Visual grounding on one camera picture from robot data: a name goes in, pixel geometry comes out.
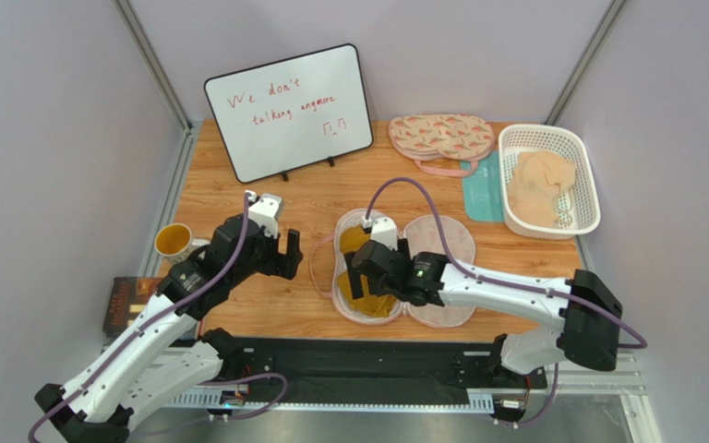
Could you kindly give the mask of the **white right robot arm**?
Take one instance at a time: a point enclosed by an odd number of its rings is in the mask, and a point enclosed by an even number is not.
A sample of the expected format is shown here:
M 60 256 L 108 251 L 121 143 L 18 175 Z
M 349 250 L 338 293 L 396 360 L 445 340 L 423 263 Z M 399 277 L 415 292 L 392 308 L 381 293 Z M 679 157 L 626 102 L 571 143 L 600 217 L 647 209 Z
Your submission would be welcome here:
M 515 374 L 570 361 L 610 372 L 617 365 L 622 307 L 590 271 L 572 279 L 535 278 L 478 268 L 443 254 L 402 250 L 369 240 L 346 256 L 352 288 L 414 306 L 468 306 L 523 317 L 537 328 L 493 341 L 492 365 Z

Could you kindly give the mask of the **yellow patterned mug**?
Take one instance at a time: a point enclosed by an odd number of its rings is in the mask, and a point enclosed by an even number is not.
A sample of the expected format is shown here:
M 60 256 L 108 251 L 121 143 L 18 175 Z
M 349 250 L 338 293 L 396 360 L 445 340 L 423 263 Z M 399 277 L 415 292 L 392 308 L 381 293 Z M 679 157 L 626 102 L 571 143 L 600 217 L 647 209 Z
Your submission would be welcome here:
M 155 252 L 171 265 L 186 260 L 197 249 L 210 241 L 197 238 L 183 223 L 172 223 L 161 228 L 153 241 Z

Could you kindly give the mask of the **beige bras in basket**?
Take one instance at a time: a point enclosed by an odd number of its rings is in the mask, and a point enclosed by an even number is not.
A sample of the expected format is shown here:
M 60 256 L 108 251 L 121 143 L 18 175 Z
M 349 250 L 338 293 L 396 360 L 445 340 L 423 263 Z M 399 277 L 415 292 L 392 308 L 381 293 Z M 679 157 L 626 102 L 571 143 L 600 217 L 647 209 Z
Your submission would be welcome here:
M 562 228 L 571 216 L 559 208 L 559 200 L 575 184 L 576 164 L 548 150 L 519 154 L 508 183 L 509 208 L 527 224 L 542 228 Z

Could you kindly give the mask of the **aluminium frame rail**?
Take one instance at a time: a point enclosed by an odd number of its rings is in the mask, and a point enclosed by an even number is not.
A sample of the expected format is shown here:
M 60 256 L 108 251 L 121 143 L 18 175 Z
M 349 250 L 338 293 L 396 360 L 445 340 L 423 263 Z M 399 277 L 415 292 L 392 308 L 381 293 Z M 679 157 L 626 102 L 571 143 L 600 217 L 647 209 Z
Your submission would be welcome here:
M 276 372 L 288 390 L 276 409 L 295 411 L 385 411 L 485 413 L 487 394 L 521 397 L 519 376 L 496 380 L 487 374 L 493 347 L 485 342 L 339 341 L 240 338 L 248 374 Z M 172 408 L 223 409 L 226 391 L 245 389 L 254 410 L 272 400 L 281 382 L 260 380 L 239 387 L 194 387 L 165 404 Z M 643 395 L 635 358 L 620 352 L 616 370 L 598 372 L 559 364 L 558 394 Z

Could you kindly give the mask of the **dark book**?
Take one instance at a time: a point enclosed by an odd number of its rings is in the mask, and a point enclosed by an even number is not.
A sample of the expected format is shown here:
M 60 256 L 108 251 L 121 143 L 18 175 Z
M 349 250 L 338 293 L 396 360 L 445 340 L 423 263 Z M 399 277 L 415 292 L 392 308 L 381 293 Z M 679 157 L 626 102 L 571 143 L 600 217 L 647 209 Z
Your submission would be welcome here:
M 160 277 L 116 277 L 109 297 L 102 332 L 115 339 L 140 315 L 156 292 Z

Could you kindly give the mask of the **white plastic basket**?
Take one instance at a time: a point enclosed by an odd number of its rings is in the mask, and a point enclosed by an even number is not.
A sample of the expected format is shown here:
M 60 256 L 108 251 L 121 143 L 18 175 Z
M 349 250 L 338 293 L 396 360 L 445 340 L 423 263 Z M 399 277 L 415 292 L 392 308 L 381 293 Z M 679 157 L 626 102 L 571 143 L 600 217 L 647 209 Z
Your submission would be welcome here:
M 583 140 L 570 130 L 515 124 L 499 134 L 504 221 L 522 236 L 566 240 L 601 222 Z

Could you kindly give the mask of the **whiteboard with red writing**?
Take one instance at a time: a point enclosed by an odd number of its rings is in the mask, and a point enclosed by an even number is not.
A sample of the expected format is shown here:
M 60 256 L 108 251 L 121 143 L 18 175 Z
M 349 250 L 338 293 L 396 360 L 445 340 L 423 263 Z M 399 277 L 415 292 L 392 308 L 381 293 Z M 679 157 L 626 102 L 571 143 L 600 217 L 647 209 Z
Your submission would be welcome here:
M 242 184 L 334 160 L 374 141 L 351 43 L 209 78 L 204 92 Z

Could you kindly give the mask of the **teal card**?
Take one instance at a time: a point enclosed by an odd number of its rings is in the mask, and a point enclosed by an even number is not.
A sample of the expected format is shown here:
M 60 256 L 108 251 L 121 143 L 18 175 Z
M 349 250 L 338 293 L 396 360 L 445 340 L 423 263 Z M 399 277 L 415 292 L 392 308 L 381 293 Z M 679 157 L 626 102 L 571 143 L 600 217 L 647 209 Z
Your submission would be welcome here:
M 475 222 L 504 222 L 499 154 L 492 151 L 462 179 L 466 215 Z

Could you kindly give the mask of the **stacked floral laundry bags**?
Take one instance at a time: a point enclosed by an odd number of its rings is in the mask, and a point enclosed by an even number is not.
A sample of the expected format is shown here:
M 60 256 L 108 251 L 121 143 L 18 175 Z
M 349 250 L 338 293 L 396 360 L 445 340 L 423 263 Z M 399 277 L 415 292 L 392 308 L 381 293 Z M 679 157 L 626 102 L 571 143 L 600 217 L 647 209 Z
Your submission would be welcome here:
M 412 114 L 388 123 L 391 145 L 430 175 L 465 178 L 471 176 L 496 145 L 492 125 L 471 114 Z M 466 170 L 433 166 L 437 160 L 464 162 Z

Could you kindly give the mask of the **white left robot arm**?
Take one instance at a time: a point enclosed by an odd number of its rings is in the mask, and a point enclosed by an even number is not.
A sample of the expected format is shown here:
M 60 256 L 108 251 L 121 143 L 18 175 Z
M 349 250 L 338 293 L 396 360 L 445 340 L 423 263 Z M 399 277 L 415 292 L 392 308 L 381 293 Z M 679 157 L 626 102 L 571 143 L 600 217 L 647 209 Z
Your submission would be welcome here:
M 255 380 L 244 370 L 244 348 L 224 329 L 203 334 L 186 352 L 150 366 L 230 292 L 256 274 L 288 281 L 303 259 L 301 234 L 289 230 L 280 252 L 275 215 L 245 211 L 227 219 L 205 245 L 173 264 L 137 319 L 89 366 L 35 395 L 45 423 L 67 442 L 124 442 L 155 411 L 197 385 L 238 386 Z

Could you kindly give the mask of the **floral mesh laundry bag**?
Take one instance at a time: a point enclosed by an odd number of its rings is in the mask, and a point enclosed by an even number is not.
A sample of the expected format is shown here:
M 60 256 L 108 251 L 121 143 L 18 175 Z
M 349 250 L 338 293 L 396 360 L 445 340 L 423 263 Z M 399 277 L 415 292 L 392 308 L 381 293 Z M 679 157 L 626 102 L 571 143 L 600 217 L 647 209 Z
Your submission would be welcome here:
M 308 272 L 315 290 L 331 299 L 333 306 L 345 318 L 362 325 L 382 325 L 401 316 L 408 316 L 427 327 L 453 329 L 464 325 L 474 315 L 475 309 L 467 306 L 413 306 L 401 302 L 391 295 L 376 296 L 366 293 L 364 297 L 354 299 L 349 288 L 344 254 L 352 252 L 355 245 L 355 229 L 366 215 L 364 208 L 345 213 L 338 221 L 332 233 L 324 236 L 310 254 L 314 257 L 323 246 L 329 246 L 334 252 L 335 266 L 333 282 L 329 290 L 322 289 L 316 279 L 313 265 L 308 265 Z M 442 226 L 438 227 L 432 215 L 424 215 L 408 222 L 398 232 L 398 238 L 408 242 L 413 254 L 432 252 L 443 254 L 448 248 L 454 258 L 470 263 L 475 259 L 476 245 L 470 231 L 459 221 L 448 216 L 441 216 Z

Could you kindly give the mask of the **mustard yellow bra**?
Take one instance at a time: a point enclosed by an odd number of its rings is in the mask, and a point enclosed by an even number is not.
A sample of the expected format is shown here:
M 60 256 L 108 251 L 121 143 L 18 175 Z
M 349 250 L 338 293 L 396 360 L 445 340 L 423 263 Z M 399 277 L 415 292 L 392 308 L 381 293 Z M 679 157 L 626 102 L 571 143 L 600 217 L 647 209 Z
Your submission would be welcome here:
M 369 239 L 370 235 L 365 233 L 359 225 L 348 228 L 339 237 L 339 251 L 346 257 L 348 254 L 355 253 Z M 388 317 L 397 299 L 392 295 L 373 294 L 370 291 L 366 277 L 358 277 L 356 281 L 358 285 L 355 288 L 359 292 L 354 293 L 350 283 L 347 262 L 344 262 L 343 265 L 343 271 L 336 277 L 336 285 L 349 307 L 366 317 Z

